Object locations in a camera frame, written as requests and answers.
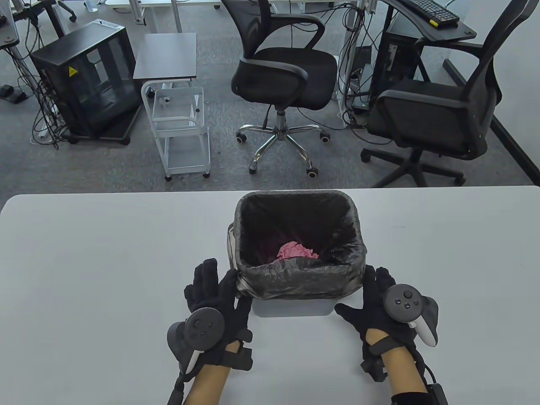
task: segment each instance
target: hand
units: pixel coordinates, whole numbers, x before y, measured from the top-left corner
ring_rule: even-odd
[[[360,333],[360,339],[364,342],[362,348],[364,360],[373,357],[368,345],[372,346],[386,336],[391,336],[410,351],[423,375],[423,359],[414,344],[415,330],[406,323],[392,319],[384,308],[384,294],[395,284],[396,281],[384,267],[379,267],[375,271],[372,266],[366,266],[363,280],[363,308],[355,309],[339,303],[335,306],[335,311]]]
[[[206,364],[221,364],[226,347],[228,351],[232,351],[230,350],[234,346],[232,343],[239,340],[251,341],[247,319],[253,299],[242,296],[234,308],[237,273],[237,270],[229,270],[218,283],[218,262],[216,259],[207,259],[195,268],[193,284],[184,289],[187,306],[191,312],[204,307],[214,308],[225,319],[225,331],[221,340],[212,349],[201,354]]]

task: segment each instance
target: floor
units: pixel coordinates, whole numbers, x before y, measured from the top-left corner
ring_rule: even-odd
[[[133,22],[127,10],[114,11],[104,5],[96,13],[88,13],[80,1],[68,4],[77,13],[78,21],[70,27],[82,26],[95,18],[102,18],[127,27],[130,41],[136,50],[144,26]],[[308,11],[323,5],[308,5]],[[170,183],[164,181],[156,145],[150,133],[146,116],[141,114],[133,128],[132,141],[127,147],[115,143],[80,142],[77,145],[62,143],[59,150],[51,146],[30,144],[30,130],[37,112],[37,102],[30,98],[19,105],[0,104],[0,207],[17,194],[29,193],[103,193],[149,191],[202,191],[202,190],[267,190],[306,188],[362,188],[369,187],[388,174],[395,166],[377,159],[370,163],[360,161],[360,151],[370,146],[357,139],[350,130],[329,130],[332,141],[323,144],[315,133],[304,133],[297,140],[311,154],[319,176],[310,179],[297,153],[286,144],[278,144],[260,162],[255,175],[248,174],[249,161],[260,144],[262,134],[248,133],[248,142],[239,145],[235,140],[236,129],[242,124],[262,124],[266,107],[243,101],[230,89],[242,47],[236,27],[222,7],[185,6],[180,8],[184,32],[197,33],[198,78],[204,87],[207,101],[206,117],[210,126],[212,172],[208,179],[200,174],[175,176]],[[375,36],[382,29],[386,10],[381,3],[377,9],[370,33]],[[343,40],[341,12],[336,12],[317,45],[318,49],[337,54]],[[160,13],[162,32],[173,32],[174,21],[169,10]],[[41,33],[45,42],[55,35],[46,15],[40,17]],[[26,33],[26,23],[19,23],[19,33]],[[33,39],[35,31],[30,30]],[[294,31],[294,44],[307,43],[310,34]],[[282,29],[267,40],[264,46],[289,46],[291,32]],[[24,55],[24,46],[19,48]],[[447,56],[444,52],[426,52],[424,63],[433,81],[451,84],[441,65]],[[12,62],[4,52],[0,55],[0,83],[16,85],[17,75]],[[334,128],[340,128],[338,108],[331,102],[322,111],[304,111],[304,114]],[[269,124],[275,119],[271,114]],[[297,110],[287,111],[290,126],[309,121]],[[380,139],[362,131],[365,139]],[[527,185],[528,177],[510,157],[506,149],[492,134],[488,135],[487,153],[473,161],[439,158],[426,153],[425,161],[437,163],[465,173],[465,186]],[[406,154],[408,151],[395,145],[381,149]],[[427,175],[433,186],[451,186],[453,181]],[[409,177],[392,184],[395,187],[414,186]]]

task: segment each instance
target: trash can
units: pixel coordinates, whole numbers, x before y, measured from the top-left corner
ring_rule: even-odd
[[[247,194],[237,204],[227,241],[238,290],[255,298],[259,316],[326,315],[362,285],[367,249],[356,206],[340,191]],[[291,241],[319,258],[277,260],[280,247]]]

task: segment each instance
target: computer case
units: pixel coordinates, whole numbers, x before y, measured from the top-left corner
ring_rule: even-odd
[[[129,143],[129,129],[142,99],[123,26],[94,20],[33,52],[31,58],[66,122],[69,141]]]
[[[353,102],[355,113],[370,111],[377,97],[385,90],[393,87],[404,79],[413,79],[418,68],[418,56],[414,50],[416,41],[421,37],[417,28],[405,17],[398,15],[381,37],[379,51],[373,71],[366,73],[373,74],[368,83],[368,102],[363,102],[361,97],[357,97]]]

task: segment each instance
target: wire bundle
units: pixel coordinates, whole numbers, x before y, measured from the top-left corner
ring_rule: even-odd
[[[372,38],[371,35],[369,34],[369,27],[371,26],[373,15],[371,15],[369,17],[369,21],[368,21],[368,24],[366,26],[365,10],[360,9],[358,6],[356,6],[353,3],[345,2],[345,3],[338,4],[335,7],[332,7],[330,9],[326,10],[326,11],[307,12],[306,14],[319,14],[319,13],[322,13],[321,18],[323,18],[326,14],[330,13],[328,18],[326,18],[326,20],[325,20],[325,23],[328,23],[328,21],[330,20],[332,15],[334,15],[334,13],[337,10],[340,10],[340,9],[346,9],[345,13],[343,13],[343,16],[342,16],[342,24],[343,24],[343,27],[347,30],[347,32],[350,33],[350,36],[349,36],[348,40],[344,43],[343,47],[341,48],[341,50],[339,52],[339,59],[341,60],[341,63],[338,66],[338,70],[337,70],[338,72],[341,72],[341,69],[342,69],[344,64],[345,64],[345,66],[347,65],[348,59],[349,59],[349,53],[350,53],[352,47],[354,47],[356,45],[356,41],[354,39],[355,39],[355,37],[360,35],[362,29],[364,29],[365,34],[364,34],[364,37],[362,39],[362,43],[360,44],[360,48],[364,45],[364,42],[366,41],[366,38],[369,38],[372,45],[373,45],[373,47],[375,48],[375,50],[378,51],[378,48],[375,45],[375,42],[377,41],[377,39],[383,33],[383,31],[381,30],[381,32],[379,32],[379,34],[377,34],[377,36],[375,38]],[[348,19],[350,17],[350,13],[356,13],[355,22],[354,22],[352,28],[347,26],[347,21],[348,21]],[[316,29],[315,30],[308,30],[308,29],[305,29],[305,28],[302,27],[302,26],[308,26],[308,25],[310,25],[310,24],[309,23],[300,23],[300,24],[293,25],[293,27],[295,27],[296,29],[299,29],[300,31],[304,31],[304,32],[315,32],[316,31]],[[316,123],[316,124],[318,124],[318,125],[320,125],[322,127],[325,127],[325,128],[331,129],[331,130],[335,130],[335,131],[351,130],[352,133],[354,134],[354,136],[356,136],[357,138],[363,140],[364,142],[367,142],[367,143],[373,144],[373,145],[387,145],[392,141],[390,140],[390,141],[384,142],[384,143],[371,142],[369,140],[366,140],[366,139],[362,138],[360,135],[358,135],[354,131],[355,129],[364,129],[365,125],[364,124],[359,124],[356,121],[356,118],[355,118],[355,116],[353,114],[352,106],[351,105],[349,106],[347,104],[347,102],[348,102],[349,99],[354,100],[355,97],[361,96],[362,94],[360,92],[360,89],[372,77],[372,76],[369,76],[363,83],[360,83],[360,76],[359,75],[357,75],[357,76],[358,76],[358,90],[355,91],[355,92],[349,93],[351,77],[349,76],[346,79],[347,82],[344,83],[343,79],[338,74],[338,80],[340,82],[338,83],[337,91],[341,94],[341,96],[345,100],[345,102],[344,102],[345,111],[343,112],[343,115],[344,115],[343,116],[343,121],[346,123],[347,127],[345,127],[345,128],[332,128],[330,126],[321,124],[321,123],[315,121],[314,119],[306,116],[304,113],[302,113],[302,111],[300,111],[300,109],[298,109],[298,111],[305,118],[309,119],[310,121],[312,121],[312,122],[314,122],[314,123]],[[344,86],[344,88],[345,88],[344,91],[341,90],[341,84],[345,85]]]
[[[38,80],[37,88],[34,89],[34,86],[32,86],[28,82],[28,79],[25,77],[24,73],[21,71],[19,65],[17,64],[17,62],[24,62],[25,59],[29,58],[30,54],[34,52],[36,47],[37,49],[40,49],[44,46],[41,33],[39,32],[39,27],[34,25],[34,28],[36,29],[36,37],[32,45],[29,47],[28,42],[30,36],[30,23],[30,20],[28,20],[28,25],[26,27],[26,38],[24,41],[24,47],[28,52],[26,56],[18,58],[11,51],[10,48],[4,49],[4,51],[11,57],[11,59],[13,60],[13,64],[17,69],[17,73],[19,75],[17,78],[17,85],[19,89],[21,88],[20,83],[24,83],[32,91],[33,95],[36,96],[39,104],[39,110],[32,124],[32,138],[30,139],[30,143],[32,145],[53,145],[55,149],[58,149],[58,143],[65,141],[65,139],[62,137],[62,134],[67,129],[67,125],[63,121],[60,114],[55,111],[55,102],[51,98],[49,91],[41,80],[41,77],[34,75],[34,77]],[[37,128],[38,125],[40,125],[41,123],[44,124],[45,129],[47,129],[49,135],[51,136],[51,139],[46,142],[40,141],[36,138],[36,135],[41,132],[41,129]]]

